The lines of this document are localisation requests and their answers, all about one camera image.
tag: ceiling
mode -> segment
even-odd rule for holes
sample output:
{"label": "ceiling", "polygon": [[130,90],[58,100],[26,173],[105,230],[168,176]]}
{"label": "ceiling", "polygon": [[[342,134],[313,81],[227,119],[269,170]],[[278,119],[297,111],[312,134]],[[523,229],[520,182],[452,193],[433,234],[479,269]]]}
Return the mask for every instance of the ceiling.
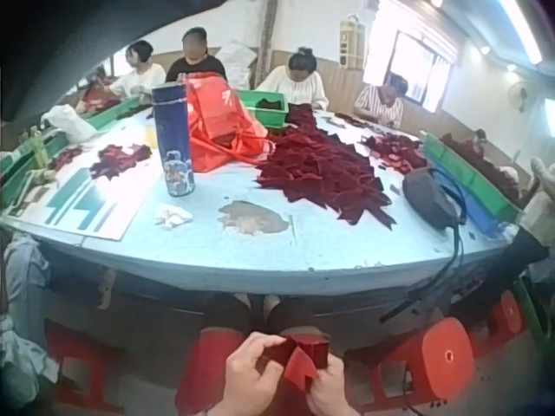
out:
{"label": "ceiling", "polygon": [[470,36],[477,47],[491,47],[490,58],[499,64],[515,63],[521,69],[555,77],[553,31],[537,0],[519,2],[542,52],[543,61],[532,65],[519,34],[501,0],[444,0],[441,12]]}

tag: dark hair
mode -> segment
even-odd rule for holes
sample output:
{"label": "dark hair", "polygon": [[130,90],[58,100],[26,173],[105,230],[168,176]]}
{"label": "dark hair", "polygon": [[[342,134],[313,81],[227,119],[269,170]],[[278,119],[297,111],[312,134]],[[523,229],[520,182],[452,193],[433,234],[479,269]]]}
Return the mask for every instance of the dark hair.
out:
{"label": "dark hair", "polygon": [[487,136],[486,136],[486,132],[484,130],[482,130],[481,128],[479,128],[478,130],[476,130],[474,132],[476,134],[476,137],[480,140],[487,140]]}
{"label": "dark hair", "polygon": [[307,71],[312,74],[316,71],[317,62],[312,54],[312,49],[299,48],[298,52],[294,54],[289,60],[289,69],[291,71]]}
{"label": "dark hair", "polygon": [[185,41],[185,38],[188,37],[189,35],[195,35],[195,37],[199,38],[204,42],[208,40],[208,34],[206,33],[205,28],[197,27],[197,28],[189,29],[187,32],[185,32],[185,34],[181,38],[181,41],[182,42]]}
{"label": "dark hair", "polygon": [[148,61],[148,58],[150,58],[150,55],[153,54],[153,50],[153,45],[147,41],[137,41],[129,45],[129,48],[127,48],[125,53],[126,55],[131,55],[131,51],[134,51],[139,57],[139,61],[146,62]]}
{"label": "dark hair", "polygon": [[397,74],[391,74],[389,76],[389,85],[395,88],[400,97],[404,97],[408,91],[407,80]]}

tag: black shirt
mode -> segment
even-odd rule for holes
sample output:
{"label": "black shirt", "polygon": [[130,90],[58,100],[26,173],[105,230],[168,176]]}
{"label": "black shirt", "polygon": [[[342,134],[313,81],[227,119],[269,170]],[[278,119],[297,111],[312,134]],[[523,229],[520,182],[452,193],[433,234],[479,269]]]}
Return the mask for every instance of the black shirt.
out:
{"label": "black shirt", "polygon": [[195,72],[217,72],[227,80],[224,64],[218,58],[209,55],[205,60],[196,65],[191,65],[185,58],[178,59],[167,71],[166,82],[177,81],[179,74],[192,74]]}

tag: red plastic bag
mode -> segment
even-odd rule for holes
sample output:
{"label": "red plastic bag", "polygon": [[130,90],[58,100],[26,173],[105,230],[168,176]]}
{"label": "red plastic bag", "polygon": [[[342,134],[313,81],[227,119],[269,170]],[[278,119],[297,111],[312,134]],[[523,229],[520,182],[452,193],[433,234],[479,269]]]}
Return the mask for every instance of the red plastic bag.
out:
{"label": "red plastic bag", "polygon": [[227,81],[212,72],[190,74],[186,93],[193,170],[210,172],[234,160],[256,165],[268,132]]}

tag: ceiling light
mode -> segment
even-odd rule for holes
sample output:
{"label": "ceiling light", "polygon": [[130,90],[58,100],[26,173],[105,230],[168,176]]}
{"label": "ceiling light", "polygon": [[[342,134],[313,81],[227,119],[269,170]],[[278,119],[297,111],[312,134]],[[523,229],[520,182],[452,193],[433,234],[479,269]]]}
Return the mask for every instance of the ceiling light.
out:
{"label": "ceiling light", "polygon": [[501,0],[501,5],[519,34],[520,41],[522,41],[524,45],[528,59],[530,59],[532,64],[537,65],[542,61],[541,52],[539,51],[539,46],[536,43],[536,39],[534,38],[530,25],[528,25],[522,10],[516,0]]}

